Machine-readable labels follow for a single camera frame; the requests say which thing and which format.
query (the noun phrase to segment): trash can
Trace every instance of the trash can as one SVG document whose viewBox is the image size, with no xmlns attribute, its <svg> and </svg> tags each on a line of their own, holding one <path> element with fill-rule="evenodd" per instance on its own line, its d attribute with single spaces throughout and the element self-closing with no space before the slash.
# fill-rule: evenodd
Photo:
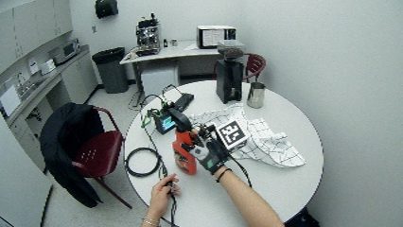
<svg viewBox="0 0 403 227">
<path fill-rule="evenodd" d="M 125 57 L 125 47 L 104 50 L 92 56 L 96 62 L 106 93 L 124 93 L 129 89 L 125 65 L 118 62 Z"/>
</svg>

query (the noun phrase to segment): cup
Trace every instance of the cup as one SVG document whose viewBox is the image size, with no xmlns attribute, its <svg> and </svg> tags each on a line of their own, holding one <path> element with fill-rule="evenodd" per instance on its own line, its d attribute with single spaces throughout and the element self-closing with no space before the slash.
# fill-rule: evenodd
<svg viewBox="0 0 403 227">
<path fill-rule="evenodd" d="M 178 41 L 176 39 L 172 40 L 172 45 L 177 46 L 178 45 Z"/>
<path fill-rule="evenodd" d="M 249 101 L 247 104 L 251 108 L 261 108 L 265 101 L 265 84 L 261 82 L 253 82 L 249 89 Z"/>
</svg>

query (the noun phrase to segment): patterned towel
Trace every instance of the patterned towel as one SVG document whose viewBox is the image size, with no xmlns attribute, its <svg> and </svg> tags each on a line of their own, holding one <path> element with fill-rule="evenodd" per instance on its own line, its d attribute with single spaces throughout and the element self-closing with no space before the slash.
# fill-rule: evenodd
<svg viewBox="0 0 403 227">
<path fill-rule="evenodd" d="M 274 133 L 262 118 L 247 120 L 242 103 L 220 111 L 189 115 L 193 124 L 214 123 L 220 126 L 234 119 L 250 134 L 246 145 L 232 153 L 235 159 L 254 159 L 278 167 L 305 165 L 306 161 L 287 140 L 286 133 Z"/>
</svg>

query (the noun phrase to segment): jacket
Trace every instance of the jacket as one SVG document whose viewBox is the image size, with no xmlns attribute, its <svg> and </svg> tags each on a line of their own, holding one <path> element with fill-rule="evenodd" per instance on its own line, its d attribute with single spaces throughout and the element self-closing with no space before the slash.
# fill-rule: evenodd
<svg viewBox="0 0 403 227">
<path fill-rule="evenodd" d="M 47 169 L 87 207 L 95 207 L 102 201 L 72 161 L 84 142 L 104 131 L 99 112 L 92 106 L 67 103 L 52 113 L 39 137 Z"/>
</svg>

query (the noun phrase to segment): coffee grinder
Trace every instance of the coffee grinder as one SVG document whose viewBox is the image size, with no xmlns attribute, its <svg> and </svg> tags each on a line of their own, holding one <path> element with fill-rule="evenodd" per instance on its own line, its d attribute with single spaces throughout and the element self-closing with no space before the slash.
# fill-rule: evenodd
<svg viewBox="0 0 403 227">
<path fill-rule="evenodd" d="M 224 60 L 217 60 L 217 95 L 226 104 L 230 100 L 242 99 L 243 64 L 238 58 L 243 56 L 245 45 L 237 40 L 218 41 L 218 53 Z"/>
<path fill-rule="evenodd" d="M 138 56 L 157 54 L 161 49 L 160 22 L 154 18 L 153 13 L 152 20 L 144 18 L 144 20 L 138 22 L 136 35 L 138 47 L 136 54 Z"/>
</svg>

